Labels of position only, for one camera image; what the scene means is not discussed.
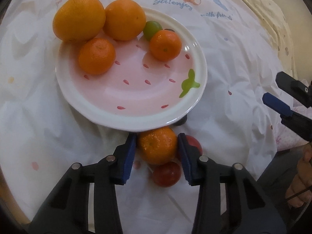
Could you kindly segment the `person's right hand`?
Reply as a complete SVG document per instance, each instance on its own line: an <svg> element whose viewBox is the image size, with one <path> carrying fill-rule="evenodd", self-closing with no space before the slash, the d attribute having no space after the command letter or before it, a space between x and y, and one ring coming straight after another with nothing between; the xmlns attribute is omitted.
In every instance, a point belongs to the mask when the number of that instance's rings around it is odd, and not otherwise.
<svg viewBox="0 0 312 234"><path fill-rule="evenodd" d="M285 193L286 199L311 186L311 143L304 146L302 153L303 155L297 163L297 173ZM288 205L290 207L300 208L310 200L311 191L306 191L288 200Z"/></svg>

